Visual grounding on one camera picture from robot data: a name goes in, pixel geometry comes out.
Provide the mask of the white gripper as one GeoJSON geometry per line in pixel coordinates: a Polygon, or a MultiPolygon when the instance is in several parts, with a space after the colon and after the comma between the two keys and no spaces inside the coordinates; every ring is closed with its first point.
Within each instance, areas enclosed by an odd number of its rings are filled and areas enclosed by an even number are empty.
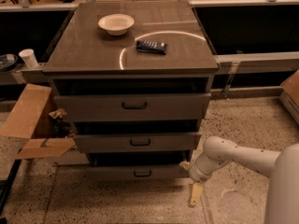
{"type": "Polygon", "coordinates": [[[190,179],[195,182],[190,187],[189,207],[195,207],[203,193],[204,183],[212,174],[232,160],[230,155],[202,151],[193,155],[190,162],[182,161],[179,166],[188,171],[190,179]]]}

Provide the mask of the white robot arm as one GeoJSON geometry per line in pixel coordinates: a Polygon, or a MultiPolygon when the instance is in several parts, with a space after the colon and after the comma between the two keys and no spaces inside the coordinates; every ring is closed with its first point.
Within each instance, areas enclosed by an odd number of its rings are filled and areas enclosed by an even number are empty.
{"type": "Polygon", "coordinates": [[[195,159],[179,164],[193,181],[190,207],[197,205],[212,174],[231,161],[269,179],[264,224],[299,224],[299,144],[278,152],[208,137],[195,159]]]}

